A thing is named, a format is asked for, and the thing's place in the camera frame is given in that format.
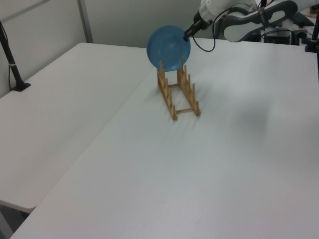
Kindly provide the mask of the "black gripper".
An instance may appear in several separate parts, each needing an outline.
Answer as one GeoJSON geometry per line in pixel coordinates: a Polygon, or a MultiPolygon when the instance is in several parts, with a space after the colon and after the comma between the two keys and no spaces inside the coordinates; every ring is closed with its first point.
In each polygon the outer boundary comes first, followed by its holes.
{"type": "Polygon", "coordinates": [[[189,41],[199,30],[206,30],[210,25],[212,20],[204,20],[198,11],[193,18],[193,24],[184,32],[184,41],[189,41]]]}

